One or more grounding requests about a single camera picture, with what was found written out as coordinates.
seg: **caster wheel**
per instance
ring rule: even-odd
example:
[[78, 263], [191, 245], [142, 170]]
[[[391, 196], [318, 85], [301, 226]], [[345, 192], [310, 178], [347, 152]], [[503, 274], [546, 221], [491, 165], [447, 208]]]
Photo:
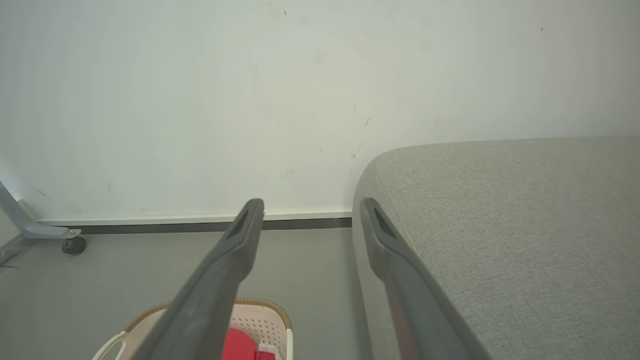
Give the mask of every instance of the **caster wheel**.
[[65, 239], [62, 243], [62, 252], [65, 254], [82, 254], [86, 249], [86, 240], [84, 238]]

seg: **wall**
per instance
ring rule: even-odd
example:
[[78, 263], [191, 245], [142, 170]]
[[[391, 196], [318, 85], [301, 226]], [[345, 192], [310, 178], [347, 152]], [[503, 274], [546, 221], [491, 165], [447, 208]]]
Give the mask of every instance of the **wall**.
[[638, 1], [267, 1], [2, 2], [7, 187], [44, 218], [332, 216], [396, 147], [640, 134]]

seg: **red cloth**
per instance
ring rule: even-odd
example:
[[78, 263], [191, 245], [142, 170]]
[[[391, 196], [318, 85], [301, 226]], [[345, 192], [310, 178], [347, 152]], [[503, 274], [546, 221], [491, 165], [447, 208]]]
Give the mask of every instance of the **red cloth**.
[[256, 351], [253, 360], [276, 360], [276, 354], [266, 351]]
[[229, 329], [221, 360], [255, 360], [256, 349], [258, 344], [249, 335], [240, 330]]

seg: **white baseboard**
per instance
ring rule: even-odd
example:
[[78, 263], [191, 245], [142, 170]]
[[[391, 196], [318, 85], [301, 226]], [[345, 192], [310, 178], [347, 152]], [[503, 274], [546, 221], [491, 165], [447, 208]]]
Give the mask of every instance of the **white baseboard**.
[[[200, 222], [231, 222], [237, 214], [177, 215], [165, 217], [121, 217], [121, 218], [38, 218], [39, 223], [53, 226], [92, 225], [155, 225], [195, 224]], [[324, 211], [267, 212], [265, 220], [303, 220], [315, 218], [350, 218], [351, 209]]]

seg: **dark gap under baseboard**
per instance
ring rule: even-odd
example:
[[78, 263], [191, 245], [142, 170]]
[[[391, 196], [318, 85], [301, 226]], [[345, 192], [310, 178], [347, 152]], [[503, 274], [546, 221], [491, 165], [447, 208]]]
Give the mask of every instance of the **dark gap under baseboard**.
[[[83, 234], [145, 234], [145, 233], [204, 233], [226, 231], [230, 222], [208, 222], [198, 224], [154, 224], [154, 225], [98, 225], [69, 226], [80, 229]], [[335, 229], [351, 227], [351, 218], [320, 218], [304, 220], [268, 220], [262, 230]]]

